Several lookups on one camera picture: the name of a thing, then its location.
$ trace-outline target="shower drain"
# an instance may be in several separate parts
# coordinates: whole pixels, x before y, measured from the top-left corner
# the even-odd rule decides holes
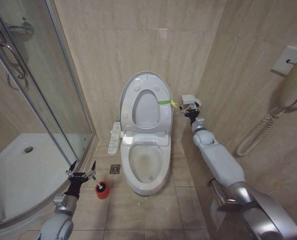
[[[28,153],[32,152],[32,150],[33,150],[33,147],[32,146],[28,146],[28,147],[24,148],[23,152],[26,153],[26,154],[28,154]]]
[[[121,164],[113,164],[110,166],[109,174],[120,174]]]

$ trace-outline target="cable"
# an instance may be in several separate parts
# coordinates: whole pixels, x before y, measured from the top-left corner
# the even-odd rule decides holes
[[[243,141],[239,144],[239,146],[236,149],[236,154],[239,157],[246,156],[249,154],[257,144],[264,138],[264,136],[268,133],[270,128],[278,121],[280,116],[284,113],[285,110],[282,110],[276,115],[270,116],[270,114],[267,114],[264,118],[259,121],[259,123],[246,135],[246,137],[243,139]],[[260,133],[255,137],[255,139],[246,147],[244,151],[242,149],[245,147],[245,145],[249,142],[251,138],[254,137],[255,134],[257,134],[260,131]]]

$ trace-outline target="toilet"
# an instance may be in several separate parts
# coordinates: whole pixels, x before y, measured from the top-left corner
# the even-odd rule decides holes
[[[171,99],[166,82],[150,71],[135,74],[120,97],[122,168],[127,183],[141,196],[157,193],[170,172]]]

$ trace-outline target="white shower base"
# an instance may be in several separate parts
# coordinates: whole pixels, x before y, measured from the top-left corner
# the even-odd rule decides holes
[[[60,134],[55,138],[64,141]],[[24,153],[30,146],[33,150]],[[0,221],[16,217],[50,196],[67,179],[68,168],[47,133],[19,135],[0,153]]]

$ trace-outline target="bidet remote control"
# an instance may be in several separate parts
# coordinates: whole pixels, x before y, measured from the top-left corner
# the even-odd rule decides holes
[[[110,135],[107,153],[110,155],[117,154],[120,142],[121,124],[119,121],[114,122],[112,134]]]

